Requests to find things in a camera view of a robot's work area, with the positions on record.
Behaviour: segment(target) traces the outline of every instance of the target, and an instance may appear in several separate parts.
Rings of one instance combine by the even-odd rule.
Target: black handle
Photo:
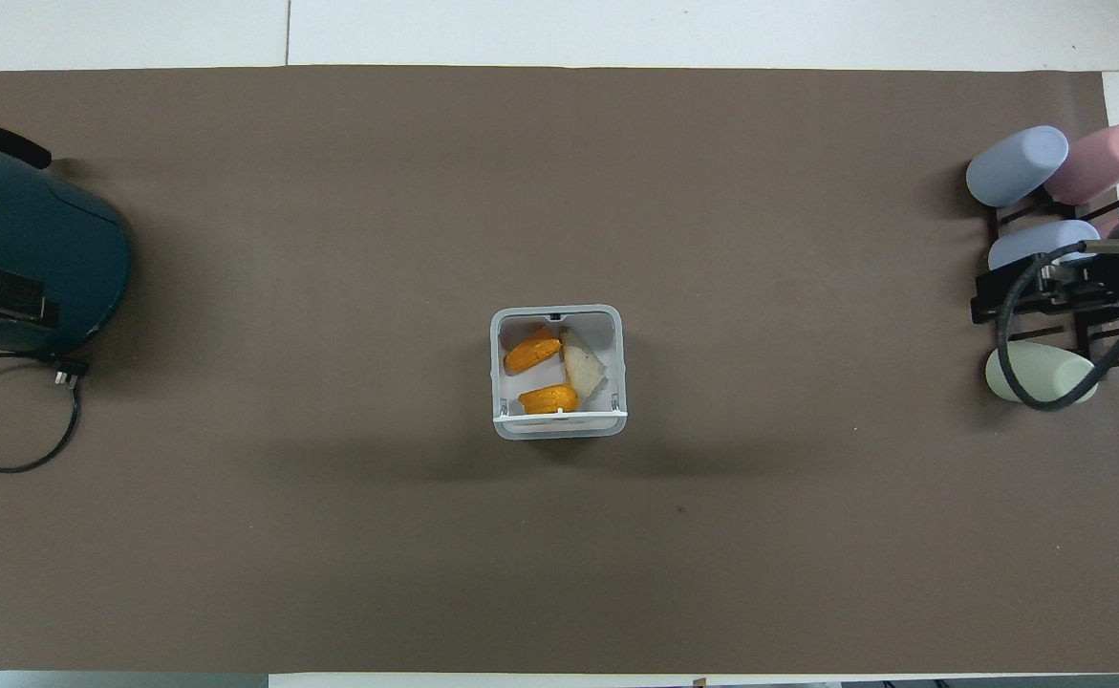
[[[4,130],[0,126],[0,153],[6,153],[18,161],[26,161],[36,169],[48,168],[54,157],[47,149],[25,139],[17,132]]]

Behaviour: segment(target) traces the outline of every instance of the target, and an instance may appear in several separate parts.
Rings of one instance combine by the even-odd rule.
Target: white container
[[[1002,236],[988,249],[988,270],[995,271],[1002,265],[1032,256],[1035,253],[1052,253],[1061,246],[1075,244],[1078,241],[1098,239],[1098,230],[1092,224],[1082,220],[1057,220],[1041,226],[1027,226]],[[1096,256],[1093,253],[1070,253],[1056,258],[1057,263],[1073,263]]]
[[[993,144],[966,167],[966,187],[993,208],[1013,206],[1047,181],[1070,155],[1070,140],[1054,126],[1032,126]]]
[[[1014,366],[1017,381],[1037,402],[1060,399],[1093,369],[1091,361],[1076,356],[1073,351],[1034,341],[1010,341],[1009,362]],[[1006,402],[1021,402],[1005,381],[1005,374],[1000,371],[1000,357],[997,356],[996,349],[991,350],[988,362],[984,366],[984,379],[987,380],[993,395],[1000,396]],[[1096,384],[1075,403],[1089,399],[1097,389]]]
[[[558,414],[526,414],[517,396],[552,384],[566,383],[563,354],[520,374],[504,370],[504,357],[538,327],[558,336],[564,328],[575,331],[605,365],[605,383],[580,409]],[[490,319],[490,417],[495,432],[506,440],[554,440],[560,436],[608,436],[628,423],[628,388],[623,360],[623,319],[612,305],[542,305],[536,309],[504,309]]]

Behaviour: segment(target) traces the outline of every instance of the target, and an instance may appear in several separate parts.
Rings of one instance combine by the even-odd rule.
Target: black metal stand
[[[1008,213],[1002,215],[1000,210],[1004,208],[988,208],[987,210],[987,223],[988,223],[988,239],[996,241],[1000,238],[1000,227],[1006,226],[1014,220],[1022,219],[1032,213],[1043,213],[1049,215],[1056,215],[1061,219],[1076,219],[1089,222],[1094,218],[1100,218],[1107,213],[1112,213],[1119,208],[1119,200],[1110,201],[1106,206],[1100,208],[1090,209],[1089,205],[1083,206],[1066,206],[1060,204],[1060,201],[1053,200],[1051,195],[1044,190],[1043,187],[1036,188],[1031,196],[1027,197],[1029,205],[1014,210],[1014,213]],[[1096,360],[1093,358],[1092,345],[1098,339],[1106,339],[1109,337],[1119,337],[1119,328],[1113,328],[1113,330],[1093,331],[1092,328],[1102,326],[1109,322],[1115,322],[1119,319],[1119,308],[1118,305],[1112,305],[1112,308],[1093,309],[1087,311],[1071,311],[1073,314],[1073,332],[1075,339],[1075,347],[1072,349],[1079,356],[1088,358],[1091,362]],[[1035,339],[1037,337],[1045,337],[1049,334],[1056,334],[1057,332],[1064,331],[1064,326],[1053,326],[1038,328],[1038,330],[1031,331],[1019,331],[1014,332],[1009,336],[1010,341],[1017,341],[1022,339]]]

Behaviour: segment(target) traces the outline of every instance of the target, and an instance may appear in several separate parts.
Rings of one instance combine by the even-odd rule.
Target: white food piece
[[[605,364],[598,359],[598,354],[575,331],[564,330],[560,334],[560,341],[563,341],[563,367],[567,369],[567,384],[571,384],[581,404],[584,404],[605,383]]]

